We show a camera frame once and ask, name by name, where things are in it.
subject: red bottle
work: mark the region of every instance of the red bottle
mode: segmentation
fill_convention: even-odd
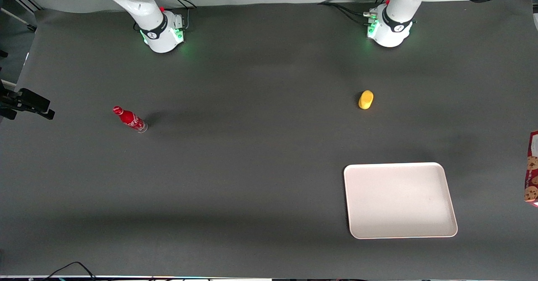
[[[114,106],[112,111],[114,114],[119,116],[120,120],[124,124],[134,130],[137,130],[139,133],[144,133],[148,129],[148,124],[146,124],[144,120],[140,119],[140,117],[136,116],[133,112],[125,111],[119,106]]]

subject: yellow sponge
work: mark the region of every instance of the yellow sponge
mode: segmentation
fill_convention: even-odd
[[[367,110],[373,101],[373,93],[369,90],[366,90],[362,93],[359,98],[359,107],[363,110]]]

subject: red packaging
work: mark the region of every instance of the red packaging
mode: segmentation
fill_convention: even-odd
[[[114,106],[112,111],[114,114],[119,116],[120,120],[124,124],[133,130],[137,130],[139,133],[144,133],[148,129],[148,125],[144,122],[144,120],[140,119],[140,117],[136,116],[136,114],[133,112],[126,111],[119,106]]]
[[[525,177],[525,201],[538,207],[538,131],[530,133]]]

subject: plastic tray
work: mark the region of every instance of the plastic tray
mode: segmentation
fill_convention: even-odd
[[[357,239],[452,237],[458,231],[437,163],[350,165],[344,182],[349,229]]]

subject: gray tablecloth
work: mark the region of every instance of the gray tablecloth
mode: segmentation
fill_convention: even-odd
[[[203,7],[163,55],[127,13],[40,11],[19,85],[56,116],[0,125],[2,273],[535,280],[531,10],[423,3],[386,49],[331,7]],[[354,239],[342,170],[382,162],[442,164],[459,233]]]

